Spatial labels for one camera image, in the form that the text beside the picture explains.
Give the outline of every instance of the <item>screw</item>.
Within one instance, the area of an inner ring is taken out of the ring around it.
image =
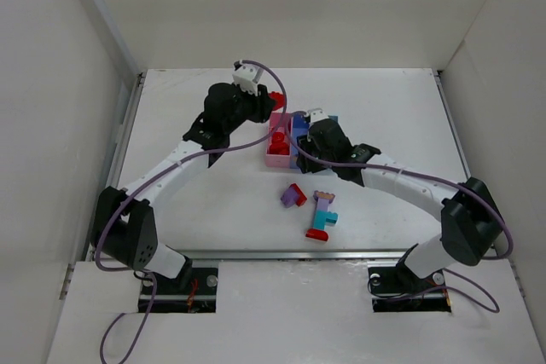
[[[218,277],[214,274],[211,274],[206,278],[206,285],[209,287],[216,287],[218,285]]]
[[[445,283],[444,275],[436,272],[433,274],[433,282],[436,283],[438,286],[443,285]]]
[[[369,282],[372,286],[378,286],[381,284],[381,275],[379,273],[372,273],[369,276]]]

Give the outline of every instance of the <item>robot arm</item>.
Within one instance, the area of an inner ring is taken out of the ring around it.
[[[374,169],[373,165],[408,170],[378,148],[366,144],[353,146],[339,124],[322,109],[310,110],[307,136],[298,138],[298,146],[315,158],[335,163],[367,164],[372,167],[336,167],[332,170],[346,181],[379,189],[411,203],[441,223],[441,234],[428,242],[411,247],[398,261],[396,276],[406,288],[419,290],[419,283],[434,272],[459,262],[475,266],[502,232],[501,226],[474,199],[459,190],[436,182],[424,181],[403,172]],[[299,155],[298,167],[304,172],[318,172],[323,165]],[[469,178],[461,184],[497,210],[486,185]]]
[[[204,110],[183,135],[183,140],[146,175],[117,189],[108,187],[99,196],[91,241],[97,245],[107,222],[131,194],[162,171],[179,166],[167,173],[148,189],[139,193],[116,220],[104,241],[103,251],[134,270],[161,274],[179,288],[185,286],[191,270],[191,260],[158,240],[154,213],[171,199],[192,177],[210,168],[221,152],[195,155],[229,147],[229,135],[245,121],[263,123],[270,117],[276,102],[264,85],[259,84],[262,70],[250,65],[235,65],[232,84],[214,84],[208,90]]]

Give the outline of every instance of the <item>white wall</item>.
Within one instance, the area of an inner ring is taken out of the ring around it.
[[[445,68],[485,0],[106,0],[141,68]]]
[[[79,0],[0,0],[0,361],[43,362],[120,76]]]
[[[546,0],[488,0],[443,83],[472,173],[514,232],[514,262],[546,349]]]

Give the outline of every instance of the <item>wall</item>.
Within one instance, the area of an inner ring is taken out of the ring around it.
[[[515,240],[514,262],[546,349],[546,2],[488,0],[443,75],[472,173]]]
[[[445,68],[485,0],[106,0],[143,68]]]
[[[1,362],[44,362],[120,76],[79,0],[0,0]]]

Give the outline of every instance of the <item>white table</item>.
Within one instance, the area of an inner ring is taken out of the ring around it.
[[[429,69],[280,69],[288,110],[322,107],[337,114],[352,143],[365,142],[416,169],[457,181],[466,177],[440,94]],[[263,76],[270,90],[278,90]],[[208,88],[230,82],[230,70],[148,71],[136,113],[120,186],[161,161],[203,109]],[[231,145],[266,133],[244,124]],[[190,181],[159,214],[160,238],[175,249],[340,250],[405,249],[439,232],[423,211],[390,195],[334,175],[302,175],[264,164],[265,143],[225,154]],[[285,210],[279,198],[297,182],[336,194],[340,215],[324,244],[308,240],[315,204]]]
[[[354,143],[459,181],[461,160],[430,70],[278,70],[289,109],[321,106],[340,116]],[[210,84],[228,70],[150,71],[136,115],[120,186],[169,153],[202,109]],[[265,133],[245,124],[233,144]],[[160,215],[160,235],[184,249],[382,250],[428,239],[439,225],[386,194],[335,176],[302,176],[264,166],[264,146],[224,155],[195,178]],[[336,193],[338,225],[330,241],[304,238],[314,205],[284,210],[281,191]],[[544,364],[508,261],[455,266],[489,290],[501,314],[450,294],[453,313],[374,314],[366,261],[223,262],[216,314],[152,315],[129,363],[480,363]],[[466,282],[448,284],[485,301]],[[140,282],[78,263],[49,364],[95,364],[104,330],[120,312],[137,311]],[[113,329],[107,358],[118,362],[142,315]]]

